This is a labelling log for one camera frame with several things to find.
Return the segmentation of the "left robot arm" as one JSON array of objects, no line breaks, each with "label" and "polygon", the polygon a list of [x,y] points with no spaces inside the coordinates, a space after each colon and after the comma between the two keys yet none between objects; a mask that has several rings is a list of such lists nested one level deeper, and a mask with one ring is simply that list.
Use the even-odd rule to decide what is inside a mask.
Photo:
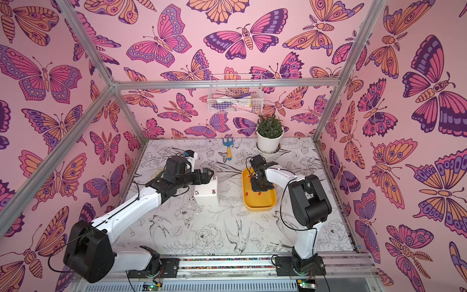
[{"label": "left robot arm", "polygon": [[195,168],[196,159],[197,154],[191,150],[169,157],[163,170],[133,198],[104,216],[76,223],[65,248],[64,265],[89,283],[101,281],[109,273],[161,275],[161,256],[153,248],[141,246],[137,251],[117,252],[113,244],[127,228],[174,197],[179,189],[205,186],[214,180],[213,170]]}]

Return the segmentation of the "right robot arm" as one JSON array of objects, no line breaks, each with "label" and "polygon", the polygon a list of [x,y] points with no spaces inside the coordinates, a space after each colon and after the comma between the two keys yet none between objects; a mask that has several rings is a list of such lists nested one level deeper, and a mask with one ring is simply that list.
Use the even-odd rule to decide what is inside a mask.
[{"label": "right robot arm", "polygon": [[269,191],[275,185],[288,192],[292,212],[303,229],[295,228],[297,240],[291,248],[291,263],[297,274],[325,276],[325,265],[315,250],[322,225],[332,213],[332,205],[316,175],[296,175],[277,163],[251,164],[254,192]]}]

